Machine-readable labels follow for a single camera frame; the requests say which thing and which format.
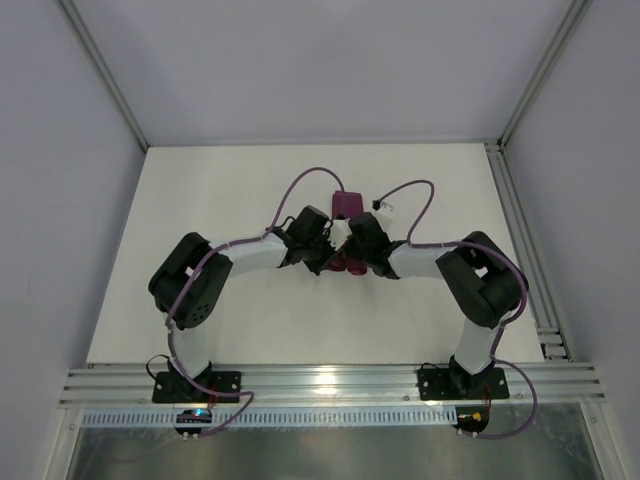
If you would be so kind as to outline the purple cloth napkin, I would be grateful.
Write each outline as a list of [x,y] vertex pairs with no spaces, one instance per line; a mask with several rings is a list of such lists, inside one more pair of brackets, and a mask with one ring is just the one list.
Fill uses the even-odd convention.
[[[363,199],[360,193],[341,190],[334,192],[331,204],[332,221],[334,219],[349,221],[363,212]],[[367,264],[359,250],[347,241],[340,250],[335,250],[329,261],[328,269],[334,272],[347,271],[351,275],[362,276],[367,272]]]

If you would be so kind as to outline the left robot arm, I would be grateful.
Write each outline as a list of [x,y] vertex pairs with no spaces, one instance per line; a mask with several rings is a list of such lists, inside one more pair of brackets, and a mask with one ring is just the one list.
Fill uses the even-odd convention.
[[215,243],[191,232],[179,241],[152,276],[148,290],[166,315],[170,363],[188,384],[194,385],[210,366],[198,329],[212,314],[226,282],[298,263],[320,274],[336,254],[331,227],[326,214],[306,206],[285,227],[272,225],[254,237]]

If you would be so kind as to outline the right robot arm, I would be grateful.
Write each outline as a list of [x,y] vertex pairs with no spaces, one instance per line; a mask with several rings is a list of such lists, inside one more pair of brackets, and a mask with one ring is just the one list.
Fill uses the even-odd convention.
[[420,397],[478,399],[497,385],[497,346],[506,325],[526,306],[528,281],[519,268],[482,231],[461,241],[417,245],[390,240],[369,212],[347,224],[346,251],[364,260],[375,275],[392,280],[441,279],[465,317],[448,365],[424,365],[418,370]]

